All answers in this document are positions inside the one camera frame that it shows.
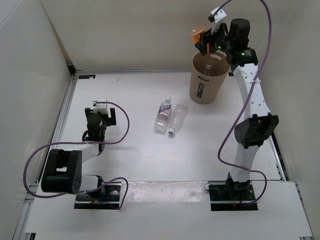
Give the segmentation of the blue labelled plastic bottle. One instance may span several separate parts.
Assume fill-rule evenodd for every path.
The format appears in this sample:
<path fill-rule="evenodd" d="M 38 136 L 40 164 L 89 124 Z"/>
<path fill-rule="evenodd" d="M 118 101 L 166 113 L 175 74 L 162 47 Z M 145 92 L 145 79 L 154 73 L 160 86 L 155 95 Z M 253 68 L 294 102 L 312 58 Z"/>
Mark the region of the blue labelled plastic bottle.
<path fill-rule="evenodd" d="M 203 74 L 210 77 L 217 76 L 217 69 L 214 64 L 205 64 L 203 66 Z"/>

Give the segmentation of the orange plastic bottle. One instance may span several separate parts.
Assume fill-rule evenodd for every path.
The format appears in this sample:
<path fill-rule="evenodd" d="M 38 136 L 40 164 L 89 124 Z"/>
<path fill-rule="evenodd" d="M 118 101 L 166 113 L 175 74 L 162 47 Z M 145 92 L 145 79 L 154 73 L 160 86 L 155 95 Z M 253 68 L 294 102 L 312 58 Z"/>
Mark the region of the orange plastic bottle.
<path fill-rule="evenodd" d="M 205 26 L 200 25 L 195 27 L 191 32 L 190 32 L 190 37 L 193 41 L 194 44 L 205 44 Z"/>

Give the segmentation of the clear unlabelled plastic bottle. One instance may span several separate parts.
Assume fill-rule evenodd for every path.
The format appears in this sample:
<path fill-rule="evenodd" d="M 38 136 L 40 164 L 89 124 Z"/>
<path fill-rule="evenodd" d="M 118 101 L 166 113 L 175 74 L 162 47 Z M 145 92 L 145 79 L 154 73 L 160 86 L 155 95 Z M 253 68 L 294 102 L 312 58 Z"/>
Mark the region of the clear unlabelled plastic bottle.
<path fill-rule="evenodd" d="M 173 136 L 178 133 L 189 111 L 189 103 L 185 99 L 179 99 L 168 124 L 168 134 Z"/>

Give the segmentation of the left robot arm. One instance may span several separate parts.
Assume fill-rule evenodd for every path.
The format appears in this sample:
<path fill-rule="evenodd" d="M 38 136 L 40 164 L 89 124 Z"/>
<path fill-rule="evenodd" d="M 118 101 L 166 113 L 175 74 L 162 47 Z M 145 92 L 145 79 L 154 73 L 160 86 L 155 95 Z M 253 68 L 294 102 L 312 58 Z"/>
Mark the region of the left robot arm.
<path fill-rule="evenodd" d="M 52 149 L 41 180 L 41 190 L 46 193 L 76 195 L 82 191 L 94 200 L 105 195 L 103 178 L 99 175 L 82 173 L 82 164 L 99 156 L 105 148 L 107 127 L 115 126 L 116 112 L 114 108 L 86 108 L 87 130 L 82 135 L 84 144 L 76 144 L 67 149 Z"/>

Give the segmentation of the white labelled clear bottle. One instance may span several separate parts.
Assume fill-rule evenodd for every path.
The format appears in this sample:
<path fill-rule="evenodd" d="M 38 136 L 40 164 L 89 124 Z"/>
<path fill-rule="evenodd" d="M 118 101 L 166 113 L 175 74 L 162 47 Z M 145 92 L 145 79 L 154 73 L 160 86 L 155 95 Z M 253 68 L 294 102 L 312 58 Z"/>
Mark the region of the white labelled clear bottle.
<path fill-rule="evenodd" d="M 158 134 L 165 134 L 170 116 L 172 111 L 172 103 L 171 99 L 168 98 L 165 101 L 163 101 L 157 111 L 157 116 L 154 123 L 154 130 Z"/>

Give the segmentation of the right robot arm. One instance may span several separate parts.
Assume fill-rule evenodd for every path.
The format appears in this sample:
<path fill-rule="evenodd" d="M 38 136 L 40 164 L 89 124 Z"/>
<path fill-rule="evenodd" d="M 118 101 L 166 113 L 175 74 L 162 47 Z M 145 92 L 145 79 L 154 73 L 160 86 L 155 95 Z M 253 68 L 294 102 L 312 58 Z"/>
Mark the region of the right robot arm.
<path fill-rule="evenodd" d="M 256 51 L 248 46 L 250 22 L 235 18 L 227 26 L 221 16 L 209 16 L 208 19 L 212 27 L 200 33 L 195 47 L 202 55 L 216 51 L 225 53 L 243 100 L 240 115 L 244 120 L 236 121 L 231 128 L 237 141 L 237 151 L 224 188 L 226 197 L 236 200 L 248 192 L 256 153 L 275 130 L 279 117 L 273 115 L 266 104 L 259 80 L 258 57 Z"/>

